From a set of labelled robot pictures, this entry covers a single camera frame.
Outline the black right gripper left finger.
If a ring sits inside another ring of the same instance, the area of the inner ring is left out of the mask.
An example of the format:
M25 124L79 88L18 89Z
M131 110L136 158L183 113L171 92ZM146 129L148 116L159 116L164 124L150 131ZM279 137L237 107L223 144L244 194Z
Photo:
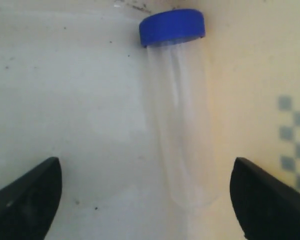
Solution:
M58 157L0 189L0 240L43 240L59 208L63 189Z

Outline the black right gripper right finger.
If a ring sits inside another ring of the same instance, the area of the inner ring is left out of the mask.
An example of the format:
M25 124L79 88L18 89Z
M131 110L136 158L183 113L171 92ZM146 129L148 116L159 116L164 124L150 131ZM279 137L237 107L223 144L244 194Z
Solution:
M247 240L300 240L300 193L238 157L229 182L232 207Z

